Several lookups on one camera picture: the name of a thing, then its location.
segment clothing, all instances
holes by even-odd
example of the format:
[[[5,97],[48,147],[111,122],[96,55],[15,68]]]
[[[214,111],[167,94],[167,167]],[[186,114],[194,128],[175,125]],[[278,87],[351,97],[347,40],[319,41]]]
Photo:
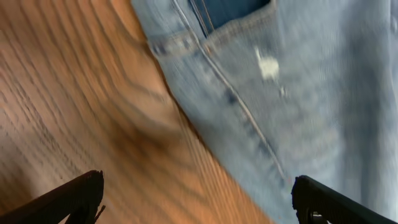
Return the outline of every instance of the clothing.
[[[208,35],[187,0],[132,5],[172,94],[275,222],[298,223],[299,175],[398,221],[396,0],[271,0]]]

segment brown wood grain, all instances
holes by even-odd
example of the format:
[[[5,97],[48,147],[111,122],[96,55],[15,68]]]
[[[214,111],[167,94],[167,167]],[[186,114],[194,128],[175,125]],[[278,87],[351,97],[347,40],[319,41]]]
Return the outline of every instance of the brown wood grain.
[[[92,169],[100,223],[270,223],[170,97],[128,1],[0,0],[0,214]]]

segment dark blue fabric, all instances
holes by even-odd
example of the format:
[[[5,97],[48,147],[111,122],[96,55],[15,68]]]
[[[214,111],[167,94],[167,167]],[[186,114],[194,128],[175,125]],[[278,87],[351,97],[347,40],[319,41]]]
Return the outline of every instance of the dark blue fabric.
[[[265,6],[269,0],[190,0],[206,36],[233,19]]]

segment wooden surface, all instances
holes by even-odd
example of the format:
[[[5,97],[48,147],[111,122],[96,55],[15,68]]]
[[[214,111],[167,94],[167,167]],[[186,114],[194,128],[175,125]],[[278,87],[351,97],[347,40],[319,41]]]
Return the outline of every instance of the wooden surface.
[[[128,1],[0,0],[0,214],[96,169],[100,223],[269,223],[144,43]]]

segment denim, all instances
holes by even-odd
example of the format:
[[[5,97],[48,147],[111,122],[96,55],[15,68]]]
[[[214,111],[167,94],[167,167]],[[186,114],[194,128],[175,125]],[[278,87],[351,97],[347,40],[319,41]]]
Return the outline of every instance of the denim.
[[[298,223],[299,175],[398,221],[396,0],[271,0],[208,36],[187,0],[132,5],[173,96],[276,223]]]
[[[268,2],[269,0],[190,0],[206,36],[228,21],[246,16]]]

